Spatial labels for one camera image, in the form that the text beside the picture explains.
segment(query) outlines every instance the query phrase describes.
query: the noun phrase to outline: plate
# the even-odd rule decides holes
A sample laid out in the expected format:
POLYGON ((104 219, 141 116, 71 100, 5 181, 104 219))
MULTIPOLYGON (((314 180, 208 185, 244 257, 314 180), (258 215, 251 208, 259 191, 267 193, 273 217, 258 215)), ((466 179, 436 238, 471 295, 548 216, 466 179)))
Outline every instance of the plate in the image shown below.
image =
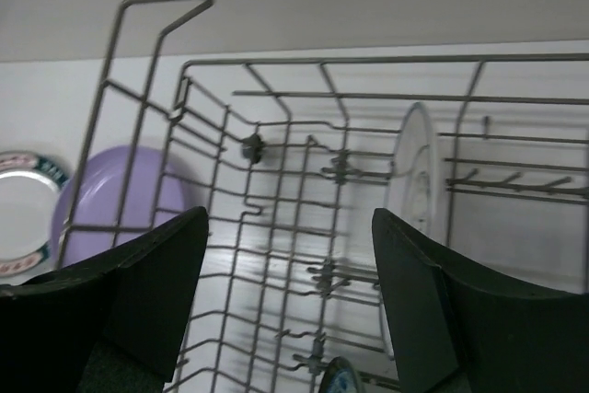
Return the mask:
POLYGON ((65 172, 49 158, 31 152, 0 154, 0 278, 31 271, 49 259, 52 212, 66 181, 65 172))
POLYGON ((364 392, 364 383, 352 364, 342 357, 332 359, 321 379, 319 393, 364 392))
MULTIPOLYGON (((86 171, 77 199, 74 224, 115 226, 119 197, 122 191, 130 146, 117 146, 87 161, 86 171)), ((157 178, 162 164, 161 151, 137 146, 121 226, 149 230, 157 178)), ((178 166, 168 159, 166 172, 178 175, 178 166)), ((68 181, 52 219, 52 253, 58 256, 64 221, 73 198, 73 180, 68 181)), ((161 225, 189 208, 188 190, 184 182, 169 176, 162 180, 154 226, 161 225)), ((141 233, 121 233, 116 245, 126 243, 141 233)), ((73 231, 65 248, 63 266, 88 259, 110 249, 114 235, 109 232, 73 231)))
MULTIPOLYGON (((385 207, 428 237, 438 235, 434 230, 438 226, 435 216, 443 189, 441 170, 437 131, 427 107, 418 101, 401 124, 385 207)), ((382 299, 379 317, 385 352, 393 360, 395 354, 382 299)))

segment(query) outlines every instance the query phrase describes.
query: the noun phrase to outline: decorated plate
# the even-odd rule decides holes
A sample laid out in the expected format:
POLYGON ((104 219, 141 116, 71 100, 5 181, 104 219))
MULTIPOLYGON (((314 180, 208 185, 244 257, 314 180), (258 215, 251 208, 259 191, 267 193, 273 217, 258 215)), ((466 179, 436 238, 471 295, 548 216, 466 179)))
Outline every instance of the decorated plate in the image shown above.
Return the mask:
POLYGON ((319 393, 364 393, 364 383, 350 362, 337 357, 325 370, 319 393))
POLYGON ((47 157, 31 152, 0 154, 0 278, 24 272, 35 276, 29 271, 49 264, 53 208, 67 179, 47 157))

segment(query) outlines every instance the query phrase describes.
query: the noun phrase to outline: wire rack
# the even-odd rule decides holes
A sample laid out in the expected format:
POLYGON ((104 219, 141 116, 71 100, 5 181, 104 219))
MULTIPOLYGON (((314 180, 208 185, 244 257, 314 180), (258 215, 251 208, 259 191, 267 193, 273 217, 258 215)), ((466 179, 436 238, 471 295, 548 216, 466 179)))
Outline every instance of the wire rack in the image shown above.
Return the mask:
MULTIPOLYGON (((589 99, 532 98, 501 91, 481 95, 478 88, 486 73, 492 77, 494 65, 582 64, 589 61, 589 54, 188 60, 180 69, 172 103, 155 102, 152 86, 165 38, 212 4, 213 0, 125 0, 120 5, 83 142, 73 201, 79 196, 108 92, 137 105, 131 125, 133 149, 116 219, 112 225, 72 223, 73 204, 64 227, 60 265, 75 231, 109 232, 114 245, 121 233, 152 228, 156 213, 167 210, 158 206, 163 181, 180 179, 198 192, 209 211, 211 262, 199 281, 177 373, 166 392, 313 392, 335 354, 347 355, 358 365, 369 389, 400 391, 379 332, 378 280, 369 231, 371 211, 383 205, 383 194, 394 179, 391 162, 399 120, 392 116, 418 100, 438 105, 439 115, 451 116, 448 130, 439 133, 449 153, 442 237, 449 247, 460 242, 455 239, 458 194, 581 205, 585 210, 589 171, 585 163, 530 162, 519 155, 496 160, 480 153, 481 146, 487 146, 483 148, 487 152, 493 143, 525 144, 527 151, 533 149, 529 146, 541 146, 542 152, 553 145, 559 152, 573 148, 575 158, 583 162, 589 142, 579 131, 575 136, 561 128, 551 134, 498 133, 490 113, 506 107, 512 113, 518 107, 552 110, 555 106, 578 113, 587 110, 589 99), (136 92, 111 78, 128 8, 176 1, 195 1, 197 6, 159 33, 143 90, 136 92), (367 92, 368 87, 348 92, 345 81, 347 69, 417 66, 419 71, 419 66, 437 65, 460 72, 461 93, 367 92), (227 71, 223 99, 206 86, 209 68, 227 71), (239 81, 232 84, 235 72, 239 81), (289 81, 277 87, 282 78, 289 81), (378 118, 367 120, 363 117, 367 110, 378 118), (121 219, 134 148, 153 116, 163 122, 156 138, 164 161, 152 224, 144 229, 124 227, 121 219), (167 173, 165 165, 172 156, 196 165, 198 172, 167 173), (496 175, 485 178, 488 170, 496 175)), ((589 284, 586 251, 587 240, 580 265, 584 291, 589 284)))

